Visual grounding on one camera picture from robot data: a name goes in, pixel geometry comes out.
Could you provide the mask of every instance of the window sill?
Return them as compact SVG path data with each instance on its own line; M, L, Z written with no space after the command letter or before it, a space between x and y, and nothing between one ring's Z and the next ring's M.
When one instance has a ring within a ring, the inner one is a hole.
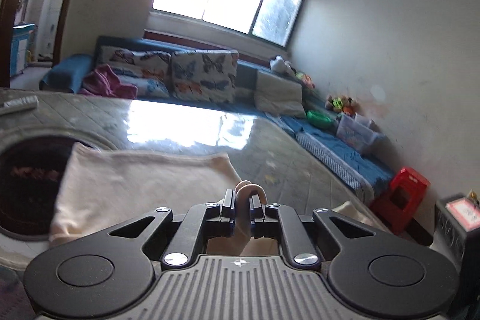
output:
M289 58L285 48L222 26L184 16L151 11L145 29L227 46L263 60L271 59L276 55Z

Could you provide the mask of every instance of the doorway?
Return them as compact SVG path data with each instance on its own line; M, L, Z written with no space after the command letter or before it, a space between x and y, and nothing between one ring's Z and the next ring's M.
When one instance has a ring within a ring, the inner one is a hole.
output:
M63 0L19 0L10 56L10 86L38 88L52 66Z

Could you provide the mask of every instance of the tiled floor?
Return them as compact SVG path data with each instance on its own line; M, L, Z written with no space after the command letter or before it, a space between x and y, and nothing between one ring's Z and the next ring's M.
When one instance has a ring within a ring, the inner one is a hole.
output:
M43 76L49 72L50 68L45 67L28 67L23 73L14 76L10 80L10 88L19 90L39 90L38 83Z

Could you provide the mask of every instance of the dark round hole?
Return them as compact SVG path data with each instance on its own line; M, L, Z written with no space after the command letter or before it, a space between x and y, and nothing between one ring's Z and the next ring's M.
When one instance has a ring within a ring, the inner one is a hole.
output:
M48 235L55 199L74 143L65 136L26 139L0 155L0 227L7 235Z

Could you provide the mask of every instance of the red plastic stool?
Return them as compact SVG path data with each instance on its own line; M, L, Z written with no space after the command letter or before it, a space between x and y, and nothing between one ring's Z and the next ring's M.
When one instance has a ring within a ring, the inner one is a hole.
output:
M430 182L411 167L402 168L370 209L399 235L412 219Z

